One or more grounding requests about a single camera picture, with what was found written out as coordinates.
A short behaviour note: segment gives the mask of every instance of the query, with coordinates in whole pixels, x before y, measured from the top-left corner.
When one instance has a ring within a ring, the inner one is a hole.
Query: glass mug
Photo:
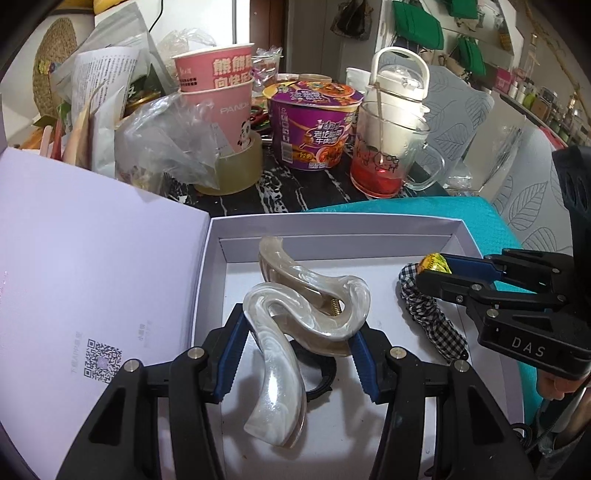
[[[445,159],[427,145],[428,134],[427,123],[411,112],[382,103],[380,120],[378,103],[363,103],[359,107],[351,162],[353,185],[364,194],[379,199],[396,196],[402,185],[411,190],[424,190],[433,185],[437,175],[445,168]],[[427,180],[416,183],[407,179],[407,174],[417,152],[424,149],[431,150],[441,165]]]

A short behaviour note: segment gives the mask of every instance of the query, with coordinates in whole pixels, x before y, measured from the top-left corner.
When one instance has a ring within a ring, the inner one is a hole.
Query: white gift box
[[[40,480],[57,475],[115,364],[170,361],[223,325],[263,281],[262,236],[282,236],[285,251],[319,273],[363,278],[371,291],[369,325],[435,363],[443,358],[406,313],[398,273],[434,251],[480,256],[460,220],[353,213],[210,219],[6,148],[4,139],[0,150],[0,449],[12,443]],[[470,363],[509,421],[521,421],[517,363],[478,345],[463,307],[441,308],[466,336]],[[105,371],[86,368],[89,361],[103,362]],[[369,476],[387,406],[363,393],[352,358],[337,360],[333,391],[308,404],[306,426],[290,450],[242,429],[263,374],[262,355],[249,337],[232,391],[221,405],[208,406],[228,480]],[[304,371],[309,382],[315,375]],[[435,422],[435,402],[428,399],[423,470],[432,464]],[[165,439],[161,456],[163,478],[173,478]]]

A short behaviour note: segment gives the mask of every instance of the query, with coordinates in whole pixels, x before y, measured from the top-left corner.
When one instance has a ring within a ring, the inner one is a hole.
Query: black marble surface
[[[242,192],[224,196],[202,195],[192,185],[172,181],[168,197],[184,202],[210,216],[246,215],[250,213],[303,212],[318,207],[341,203],[361,202],[368,198],[351,183],[350,145],[346,147],[340,163],[330,170],[292,170],[278,162],[270,147],[263,148],[264,171],[261,179]],[[423,181],[425,172],[414,164],[410,176]],[[400,196],[447,196],[439,184],[423,192],[404,189]]]

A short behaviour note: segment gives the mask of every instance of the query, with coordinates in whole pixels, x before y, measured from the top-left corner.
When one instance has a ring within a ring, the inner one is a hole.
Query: straw hat
[[[49,75],[77,48],[76,32],[67,17],[57,19],[45,33],[33,63],[33,98],[41,116],[57,117],[56,106],[61,102],[51,94]]]

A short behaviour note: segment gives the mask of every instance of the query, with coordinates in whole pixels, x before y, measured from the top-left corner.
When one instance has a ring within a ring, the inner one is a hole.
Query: box lid
[[[53,480],[121,362],[188,348],[209,215],[7,148],[0,225],[0,423]]]

